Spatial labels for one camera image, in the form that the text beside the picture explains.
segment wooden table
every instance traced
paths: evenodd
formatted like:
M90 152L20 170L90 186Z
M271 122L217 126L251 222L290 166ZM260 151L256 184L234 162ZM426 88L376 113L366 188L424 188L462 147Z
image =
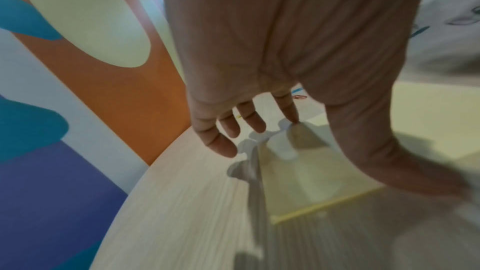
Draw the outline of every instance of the wooden table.
M423 7L434 10L454 2L428 0ZM479 26L473 30L480 54ZM404 79L480 87L475 76L480 65L476 72L460 75L422 70L423 59L415 61L420 45L410 44L413 59L405 67ZM242 133L235 143L241 153L234 159L213 154L191 128L185 131L131 192L91 269L480 269L480 205L459 199L385 188L272 226L265 212L255 147L288 123L271 96L260 95L254 101L268 131L256 134L239 119ZM302 120L323 112L311 98L295 102ZM473 157L465 161L480 161L480 155Z

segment purple shape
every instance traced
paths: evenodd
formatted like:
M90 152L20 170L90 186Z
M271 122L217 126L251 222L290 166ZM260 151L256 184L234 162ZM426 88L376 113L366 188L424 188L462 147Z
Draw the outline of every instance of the purple shape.
M1 163L0 269L64 263L102 240L126 198L63 141Z

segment cream colored shape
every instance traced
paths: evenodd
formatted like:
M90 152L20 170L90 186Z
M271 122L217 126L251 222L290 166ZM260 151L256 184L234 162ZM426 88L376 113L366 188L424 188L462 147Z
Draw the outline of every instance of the cream colored shape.
M172 32L170 31L169 23L165 18L165 12L159 9L154 0L140 0L140 3L153 23L156 32L158 35L160 35L160 38L163 41L167 52L170 54L170 58L173 62L173 65L175 65L178 74L180 74L181 79L185 81L182 63L180 62L179 54L175 48Z
M479 88L398 82L393 90L393 129L413 153L455 164L480 151L479 104ZM341 154L325 114L274 135L260 145L259 158L273 224L382 187ZM457 165L467 180L479 171Z
M150 40L125 0L30 0L69 42L107 64L134 68L150 54Z

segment table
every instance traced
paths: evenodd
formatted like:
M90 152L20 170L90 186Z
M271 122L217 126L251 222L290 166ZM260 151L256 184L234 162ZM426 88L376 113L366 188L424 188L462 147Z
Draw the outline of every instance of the table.
M424 6L430 6L431 12L454 3L428 0ZM450 15L443 13L438 18ZM418 18L422 21L421 10ZM479 29L476 25L469 29L476 31L477 42ZM435 39L428 35L426 31L418 38ZM480 43L475 46L478 54ZM472 70L452 75L422 69L425 57L415 59L420 53L415 50L420 49L421 41L412 39L411 60L402 78L480 87L480 77ZM434 47L429 50L435 55ZM235 143L241 153L236 158L213 154L191 128L160 155L113 221L92 270L479 268L480 204L455 198L385 188L354 203L272 226L265 212L255 146L288 123L281 120L271 96L260 95L254 102L268 131L256 134L239 119L242 133ZM323 112L311 98L295 103L302 120ZM480 154L465 161L479 162Z

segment hand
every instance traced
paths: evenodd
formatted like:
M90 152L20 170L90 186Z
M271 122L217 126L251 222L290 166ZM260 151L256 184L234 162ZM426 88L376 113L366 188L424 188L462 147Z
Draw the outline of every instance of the hand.
M216 121L230 137L238 136L232 115L237 107L255 131L263 132L265 122L252 98L272 92L285 116L296 122L290 88L300 82L325 104L336 141L360 170L410 174L412 168L431 166L402 149L390 125L392 85L405 62L419 2L165 0L193 129L212 150L234 157L237 149ZM383 178L398 188L407 180L428 187L422 178Z

